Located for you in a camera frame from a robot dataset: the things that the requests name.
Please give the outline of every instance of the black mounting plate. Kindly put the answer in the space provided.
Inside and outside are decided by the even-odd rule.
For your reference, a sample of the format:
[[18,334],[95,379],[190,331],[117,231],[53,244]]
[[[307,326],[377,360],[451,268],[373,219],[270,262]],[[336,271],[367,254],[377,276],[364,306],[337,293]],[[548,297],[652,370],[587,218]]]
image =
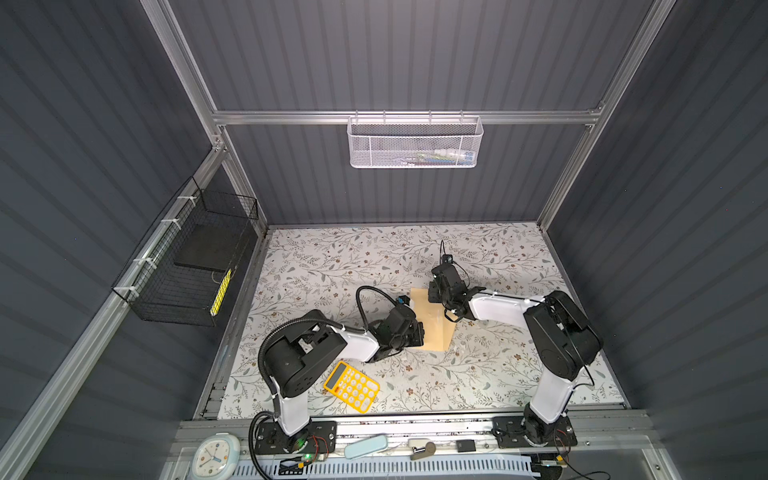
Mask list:
[[[325,439],[317,444],[318,453],[332,453],[336,450],[336,422],[310,422],[307,426],[310,435]],[[284,454],[280,448],[285,442],[285,434],[275,422],[262,422],[256,430],[256,444],[254,449],[257,455],[279,455]],[[314,453],[315,442],[311,438],[307,439],[304,448],[297,453]]]
[[[532,447],[530,443],[528,443],[528,440],[525,439],[525,433],[522,431],[522,421],[523,416],[509,416],[509,417],[494,417],[493,418],[493,429],[496,431],[502,430],[505,432],[510,432],[509,435],[503,434],[496,436],[496,441],[498,442],[498,447],[500,449],[522,449],[522,448],[529,448]],[[576,433],[574,432],[574,428],[571,425],[571,420],[565,416],[560,417],[560,419],[556,422],[555,428],[557,430],[562,430],[565,432],[565,436],[563,436],[561,433],[558,434],[558,438],[563,441],[561,444],[558,442],[558,447],[560,449],[563,448],[563,446],[566,447],[573,447],[578,444],[578,441],[576,439]],[[543,445],[545,447],[554,447],[554,439],[547,442],[547,445]]]

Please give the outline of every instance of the floral tablecloth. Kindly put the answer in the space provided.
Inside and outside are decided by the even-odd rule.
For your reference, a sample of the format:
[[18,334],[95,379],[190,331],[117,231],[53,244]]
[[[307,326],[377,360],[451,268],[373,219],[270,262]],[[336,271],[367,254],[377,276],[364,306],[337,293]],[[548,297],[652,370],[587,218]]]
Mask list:
[[[466,269],[472,285],[516,295],[565,290],[534,223],[277,230],[219,417],[249,418],[272,409],[256,366],[261,341],[270,330],[315,308],[329,318],[359,325],[357,287],[375,285],[393,296],[408,294],[412,287],[426,288],[429,271],[439,259],[440,240]],[[389,311],[387,301],[374,293],[365,292],[363,303],[369,320]],[[406,350],[373,364],[349,363],[382,387],[369,413],[523,406],[541,374],[527,331],[466,320],[457,325],[447,352]],[[323,390],[330,369],[310,389],[310,413],[356,413]],[[602,355],[590,370],[596,386],[579,387],[571,402],[621,402]]]

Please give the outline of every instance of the wooden block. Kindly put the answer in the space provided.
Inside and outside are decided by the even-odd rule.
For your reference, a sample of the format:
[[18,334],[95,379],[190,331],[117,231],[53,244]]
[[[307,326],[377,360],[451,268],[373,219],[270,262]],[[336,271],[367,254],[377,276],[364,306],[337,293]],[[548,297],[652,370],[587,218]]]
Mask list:
[[[416,319],[424,323],[424,346],[416,347],[433,352],[446,352],[451,348],[451,340],[456,324],[449,322],[440,303],[430,303],[426,288],[411,288],[411,301]],[[455,319],[456,315],[448,312]]]

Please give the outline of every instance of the wire basket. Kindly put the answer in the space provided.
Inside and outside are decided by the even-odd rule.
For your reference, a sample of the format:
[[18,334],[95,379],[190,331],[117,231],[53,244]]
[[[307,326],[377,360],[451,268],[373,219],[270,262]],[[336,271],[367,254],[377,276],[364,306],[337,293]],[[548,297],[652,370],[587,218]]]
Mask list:
[[[237,274],[244,273],[250,258],[245,253],[256,246],[257,211],[255,198],[198,189],[175,219],[162,220],[167,225],[150,253],[135,258],[137,248],[126,263],[118,279],[132,263],[141,264],[132,282],[116,282],[112,290],[143,320],[215,326],[227,294],[237,296],[242,281]],[[202,229],[225,240],[221,254],[229,260],[223,271],[179,263],[187,241]]]
[[472,168],[483,129],[480,117],[409,123],[386,117],[361,123],[350,117],[346,132],[354,168]]

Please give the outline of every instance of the ribbed wall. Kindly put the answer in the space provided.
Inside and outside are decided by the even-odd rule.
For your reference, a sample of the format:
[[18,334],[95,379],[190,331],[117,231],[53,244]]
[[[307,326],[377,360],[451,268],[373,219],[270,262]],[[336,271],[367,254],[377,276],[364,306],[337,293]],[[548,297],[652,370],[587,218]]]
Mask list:
[[679,0],[549,231],[686,479],[768,456],[766,25]]
[[220,110],[592,108],[649,4],[171,2]]
[[[441,111],[597,107],[650,0],[170,3],[219,110]],[[533,220],[577,130],[487,126],[474,169],[361,172],[341,127],[230,127],[272,224]]]
[[489,125],[478,166],[359,169],[346,127],[228,127],[271,224],[536,220],[581,125]]
[[[0,445],[209,150],[138,2],[0,4]],[[155,475],[218,336],[129,316],[28,477]]]

